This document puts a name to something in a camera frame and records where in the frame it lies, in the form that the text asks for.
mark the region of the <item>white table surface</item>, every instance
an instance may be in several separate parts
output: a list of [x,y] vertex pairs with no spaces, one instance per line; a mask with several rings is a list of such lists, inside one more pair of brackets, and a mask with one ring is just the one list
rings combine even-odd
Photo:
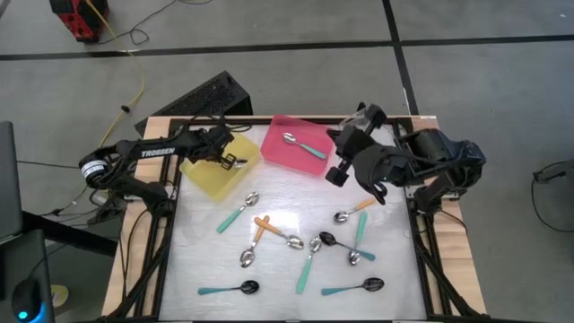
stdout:
[[[244,133],[260,145],[267,126],[253,126]],[[373,138],[393,144],[390,133],[375,130]],[[339,158],[332,152],[329,166]],[[377,256],[357,266],[347,262],[347,250],[323,245],[313,257],[307,286],[295,293],[309,241],[321,231],[353,245],[359,216],[335,224],[333,215],[370,197],[350,177],[342,188],[286,169],[263,158],[221,202],[216,203],[182,176],[170,260],[163,289],[161,319],[190,320],[286,320],[286,319],[423,319],[424,307],[410,225],[401,188],[388,185],[387,204],[365,210],[369,219],[360,249]],[[215,228],[243,204],[252,191],[260,194],[257,205],[247,208],[222,234]],[[250,246],[258,226],[253,219],[270,216],[270,223],[286,234],[305,241],[305,249],[288,248],[285,240],[266,231],[255,249],[255,262],[239,266],[241,252]],[[385,287],[378,292],[354,289],[322,296],[321,288],[362,284],[379,277]],[[199,287],[239,286],[245,280],[259,282],[252,295],[240,291],[200,296]]]

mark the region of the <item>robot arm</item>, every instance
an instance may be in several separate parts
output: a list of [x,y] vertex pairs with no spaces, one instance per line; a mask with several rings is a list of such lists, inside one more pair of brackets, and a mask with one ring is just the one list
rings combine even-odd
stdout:
[[336,154],[342,158],[340,165],[326,175],[331,183],[341,187],[352,165],[359,185],[385,204],[384,183],[404,187],[436,177],[428,187],[414,193],[419,210],[432,213],[440,207],[442,196],[452,192],[462,195],[481,177],[486,160],[478,145],[453,142],[438,129],[398,137],[396,146],[379,144],[370,134],[382,126],[387,116],[376,105],[368,107],[364,115],[369,120],[365,131],[353,126],[327,131],[335,142]]
[[172,208],[163,185],[135,179],[127,173],[129,165],[140,159],[177,155],[191,162],[219,162],[229,170],[236,157],[231,154],[223,157],[223,150],[232,140],[233,135],[224,124],[209,130],[189,130],[185,124],[172,137],[122,140],[115,145],[98,148],[82,158],[79,166],[90,188],[111,189],[117,196],[139,196],[153,216],[168,216]]

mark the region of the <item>spoon handle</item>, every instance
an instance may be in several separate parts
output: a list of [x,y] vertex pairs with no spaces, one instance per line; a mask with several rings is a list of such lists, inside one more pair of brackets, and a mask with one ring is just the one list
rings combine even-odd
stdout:
[[235,221],[235,219],[237,219],[237,217],[241,214],[241,212],[243,212],[243,207],[237,209],[237,211],[233,212],[232,215],[230,215],[230,217],[228,217],[227,219],[225,219],[225,221],[222,222],[222,224],[220,224],[217,227],[217,232],[218,233],[222,233],[225,231],[225,229],[227,229],[228,226],[230,226],[230,224]]
[[311,148],[310,146],[307,146],[306,144],[300,144],[301,147],[303,147],[306,151],[314,154],[316,157],[320,158],[320,159],[325,159],[326,155],[320,151],[318,151],[315,148]]
[[209,288],[209,287],[202,287],[202,288],[198,288],[197,289],[197,293],[200,295],[206,295],[208,293],[212,293],[212,292],[225,292],[225,291],[231,291],[234,288]]
[[297,282],[297,294],[303,294],[303,290],[305,289],[305,284],[307,283],[307,277],[309,276],[309,271],[311,270],[311,261],[313,260],[313,255],[309,256],[307,261],[305,262],[305,267],[303,268],[303,272],[299,277],[299,281]]
[[[269,215],[266,215],[263,218],[263,222],[269,223]],[[261,236],[263,235],[263,231],[265,231],[265,228],[263,228],[263,227],[259,227],[259,229],[257,229],[257,234],[255,235],[253,242],[255,242],[255,243],[259,242],[259,240],[261,239]]]
[[366,259],[370,260],[370,261],[375,261],[375,259],[377,257],[375,257],[375,255],[366,252],[366,251],[360,251],[360,250],[356,250],[357,252],[359,252],[359,254],[361,254],[361,256],[365,257]]
[[321,290],[321,295],[327,296],[327,295],[334,294],[336,292],[348,291],[348,290],[353,289],[353,288],[356,288],[356,287],[323,288]]
[[364,209],[365,207],[367,207],[367,206],[369,206],[369,205],[371,205],[371,204],[373,204],[373,203],[375,203],[375,200],[372,199],[372,198],[370,198],[370,199],[368,199],[368,200],[365,200],[365,201],[360,202],[360,203],[357,204],[352,210],[353,210],[353,211],[359,211],[359,210]]
[[367,213],[361,212],[361,219],[359,219],[359,228],[357,229],[357,238],[355,239],[355,246],[359,246],[362,242],[362,234],[365,232],[365,225],[367,224]]
[[253,219],[253,220],[255,221],[255,223],[256,223],[258,226],[260,226],[260,227],[262,227],[262,228],[265,228],[265,229],[267,229],[267,230],[269,230],[269,231],[271,231],[271,232],[273,232],[273,233],[275,233],[275,234],[277,234],[277,235],[280,235],[280,236],[282,236],[282,237],[285,237],[285,235],[284,235],[279,229],[275,228],[273,225],[271,225],[271,224],[269,224],[269,223],[265,223],[263,220],[259,219],[258,217],[256,217],[256,218]]

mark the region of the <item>pink tray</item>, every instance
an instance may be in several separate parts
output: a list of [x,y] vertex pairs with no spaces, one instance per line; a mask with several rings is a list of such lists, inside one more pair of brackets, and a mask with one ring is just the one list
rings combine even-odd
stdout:
[[[261,145],[261,154],[270,162],[309,174],[321,175],[325,171],[333,150],[333,141],[326,134],[327,129],[325,126],[296,118],[275,115]],[[322,160],[315,157],[298,144],[285,143],[283,133],[294,135],[298,143],[307,144],[324,153],[326,158]]]

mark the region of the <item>metal spoon head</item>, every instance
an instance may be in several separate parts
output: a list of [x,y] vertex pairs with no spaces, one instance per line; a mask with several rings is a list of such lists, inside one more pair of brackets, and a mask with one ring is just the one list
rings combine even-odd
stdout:
[[241,284],[240,290],[249,295],[259,290],[259,283],[256,281],[245,281]]
[[349,214],[345,211],[339,211],[333,216],[333,220],[335,220],[336,223],[345,223],[349,220]]
[[367,278],[362,283],[362,288],[366,289],[369,292],[376,292],[379,289],[383,288],[385,282],[382,279],[377,277]]
[[337,240],[335,240],[335,236],[329,232],[323,231],[323,232],[319,233],[319,238],[327,246],[334,246],[335,244],[337,244]]
[[311,239],[311,242],[309,243],[309,249],[311,250],[311,253],[316,253],[319,251],[321,249],[321,244],[321,238],[318,236]]
[[361,254],[355,250],[349,251],[349,264],[351,266],[356,266],[359,260],[361,260]]
[[241,254],[241,258],[239,260],[241,263],[241,267],[247,268],[249,267],[249,265],[251,265],[251,263],[253,263],[253,260],[255,260],[255,252],[253,252],[251,248],[243,251],[243,253]]
[[249,195],[245,197],[245,205],[247,206],[253,206],[257,204],[257,201],[259,201],[259,193],[257,192],[249,193]]
[[297,143],[297,140],[295,139],[295,136],[290,134],[290,133],[283,133],[283,141],[287,144],[295,144]]
[[305,246],[305,244],[303,243],[303,240],[301,238],[299,238],[298,236],[294,236],[294,235],[287,237],[287,245],[289,247],[295,248],[295,249],[303,249],[303,247]]

